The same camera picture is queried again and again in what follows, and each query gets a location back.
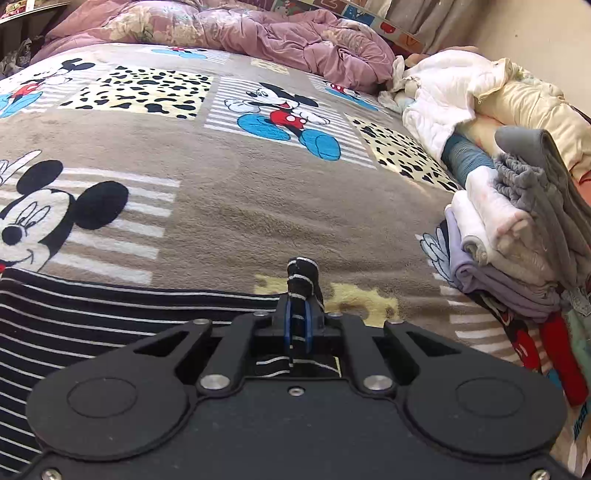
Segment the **black white striped garment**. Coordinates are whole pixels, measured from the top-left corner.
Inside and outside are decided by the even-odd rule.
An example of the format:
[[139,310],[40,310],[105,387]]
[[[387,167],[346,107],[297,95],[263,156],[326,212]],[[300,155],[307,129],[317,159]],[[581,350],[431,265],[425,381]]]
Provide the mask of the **black white striped garment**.
[[75,363],[204,318],[215,327],[280,295],[171,290],[69,280],[8,268],[1,275],[1,476],[19,474],[40,452],[26,419],[35,385]]

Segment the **lilac folded garment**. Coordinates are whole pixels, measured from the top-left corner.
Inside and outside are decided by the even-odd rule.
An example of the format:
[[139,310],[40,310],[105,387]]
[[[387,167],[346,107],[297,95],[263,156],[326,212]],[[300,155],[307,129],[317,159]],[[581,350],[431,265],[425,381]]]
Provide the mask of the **lilac folded garment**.
[[448,227],[450,272],[455,285],[464,293],[485,291],[499,303],[531,320],[544,322],[560,309],[555,290],[534,290],[492,265],[480,266],[462,249],[461,232],[451,209],[445,211]]

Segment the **Mickey Mouse plush blanket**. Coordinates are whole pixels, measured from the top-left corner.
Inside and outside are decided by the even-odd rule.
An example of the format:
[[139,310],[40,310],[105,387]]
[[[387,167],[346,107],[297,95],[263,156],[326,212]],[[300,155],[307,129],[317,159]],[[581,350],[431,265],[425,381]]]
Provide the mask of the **Mickey Mouse plush blanket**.
[[4,79],[1,275],[298,302],[294,364],[274,310],[48,375],[26,405],[41,452],[8,479],[572,478],[587,400],[543,322],[455,285],[456,188],[398,121],[245,56],[103,44]]

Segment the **cream folded towel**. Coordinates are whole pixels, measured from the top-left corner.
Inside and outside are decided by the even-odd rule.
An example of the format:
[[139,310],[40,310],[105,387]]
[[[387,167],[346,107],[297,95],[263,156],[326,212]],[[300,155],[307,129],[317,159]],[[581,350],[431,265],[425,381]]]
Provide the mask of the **cream folded towel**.
[[496,189],[497,177],[495,169],[480,166],[454,194],[450,208],[461,249],[478,265],[493,266],[522,283],[543,287],[556,281],[532,216]]

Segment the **red folded garment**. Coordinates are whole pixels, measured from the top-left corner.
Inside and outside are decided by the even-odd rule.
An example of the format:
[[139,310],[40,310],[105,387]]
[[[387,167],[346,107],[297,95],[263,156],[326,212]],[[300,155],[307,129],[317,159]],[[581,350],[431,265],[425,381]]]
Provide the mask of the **red folded garment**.
[[[529,370],[542,371],[542,360],[525,321],[512,311],[502,314],[505,333]],[[581,406],[589,395],[587,382],[573,354],[569,332],[560,312],[552,312],[547,320],[538,325],[538,332],[546,355],[558,376],[568,403]]]

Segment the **white crumpled garment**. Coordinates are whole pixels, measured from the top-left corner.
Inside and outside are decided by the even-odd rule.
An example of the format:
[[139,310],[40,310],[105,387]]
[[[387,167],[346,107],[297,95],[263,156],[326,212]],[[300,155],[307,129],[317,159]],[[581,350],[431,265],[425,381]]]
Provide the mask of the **white crumpled garment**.
[[507,58],[489,60],[465,50],[444,50],[406,69],[398,56],[389,89],[378,101],[402,115],[404,127],[440,160],[459,124],[475,119],[475,102],[496,92],[512,75]]

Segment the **grey folded garment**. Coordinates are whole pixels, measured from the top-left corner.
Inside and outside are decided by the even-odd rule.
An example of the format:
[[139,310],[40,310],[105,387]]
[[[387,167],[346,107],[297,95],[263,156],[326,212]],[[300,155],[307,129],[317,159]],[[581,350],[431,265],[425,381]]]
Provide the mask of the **grey folded garment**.
[[590,276],[590,206],[575,187],[549,132],[504,126],[495,133],[495,188],[528,212],[557,281],[566,289]]

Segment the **pink floral duvet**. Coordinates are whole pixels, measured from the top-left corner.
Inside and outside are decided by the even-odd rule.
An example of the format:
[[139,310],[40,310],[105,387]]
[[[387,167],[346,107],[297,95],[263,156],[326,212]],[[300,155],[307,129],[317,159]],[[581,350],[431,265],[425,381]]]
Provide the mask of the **pink floral duvet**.
[[223,50],[366,93],[393,77],[394,52],[366,25],[324,9],[284,16],[239,1],[84,1],[32,60],[100,43]]

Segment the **grey striped curtain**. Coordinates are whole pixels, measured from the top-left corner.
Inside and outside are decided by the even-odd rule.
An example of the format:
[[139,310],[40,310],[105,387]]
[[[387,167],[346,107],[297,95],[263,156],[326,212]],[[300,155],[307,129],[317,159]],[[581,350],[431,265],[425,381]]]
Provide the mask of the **grey striped curtain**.
[[423,53],[466,45],[469,35],[490,13],[493,1],[363,1],[369,10],[425,44]]

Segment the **dark cluttered desk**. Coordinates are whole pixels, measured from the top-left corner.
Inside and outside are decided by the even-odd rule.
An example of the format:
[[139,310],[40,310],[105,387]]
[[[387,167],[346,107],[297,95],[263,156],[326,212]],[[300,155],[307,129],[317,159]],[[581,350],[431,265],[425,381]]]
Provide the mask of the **dark cluttered desk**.
[[69,1],[1,2],[1,79],[26,68]]

